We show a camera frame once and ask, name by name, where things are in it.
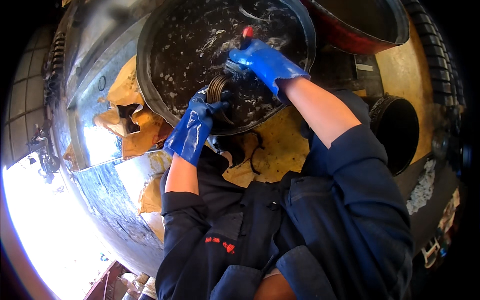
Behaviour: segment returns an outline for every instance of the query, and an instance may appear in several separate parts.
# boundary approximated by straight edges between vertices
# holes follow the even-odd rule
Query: blue rubber glove
[[[278,89],[277,79],[291,79],[310,75],[279,51],[271,48],[259,39],[253,39],[245,50],[232,49],[230,59],[252,70],[283,103],[291,104],[287,96]]]
[[[205,86],[193,95],[187,111],[163,145],[169,155],[177,153],[194,166],[197,166],[204,143],[212,130],[212,115],[229,106],[228,102],[223,101],[208,104],[205,100],[207,89],[208,86]],[[230,91],[224,91],[222,100],[230,95]]]

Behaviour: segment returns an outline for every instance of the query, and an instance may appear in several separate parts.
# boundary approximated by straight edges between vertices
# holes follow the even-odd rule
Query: jacket pocket
[[[226,214],[218,218],[213,226],[207,232],[207,235],[216,233],[224,237],[237,240],[240,234],[240,228],[243,221],[243,213]]]
[[[296,201],[321,201],[332,198],[333,180],[321,177],[293,179],[288,193],[288,203]]]
[[[253,299],[262,278],[263,273],[260,270],[230,265],[210,293],[210,299]]]

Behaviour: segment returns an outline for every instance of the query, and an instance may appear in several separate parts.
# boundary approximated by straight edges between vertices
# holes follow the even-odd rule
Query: navy work jacket
[[[253,299],[275,267],[298,299],[402,298],[413,240],[384,147],[359,125],[327,155],[328,177],[252,182],[213,225],[200,196],[165,193],[158,299]]]

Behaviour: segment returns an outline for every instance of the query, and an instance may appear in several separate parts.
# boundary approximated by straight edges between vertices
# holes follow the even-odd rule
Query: metal cylinder
[[[364,99],[371,107],[370,129],[388,155],[387,167],[396,176],[412,161],[419,142],[419,120],[413,105],[406,99],[385,95]]]

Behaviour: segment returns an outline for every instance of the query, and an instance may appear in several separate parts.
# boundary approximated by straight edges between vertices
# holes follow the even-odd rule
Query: paper
[[[122,138],[122,157],[125,160],[141,156],[154,145],[163,146],[163,142],[172,131],[172,127],[161,116],[145,105],[138,88],[136,55],[122,67],[108,91],[107,98],[101,97],[98,101],[108,101],[110,109],[95,116],[94,123]],[[133,108],[135,111],[129,114],[130,118],[122,112],[132,104],[138,106],[136,109]],[[130,132],[132,128],[138,128],[138,126],[132,126],[131,122],[139,126],[139,131]]]

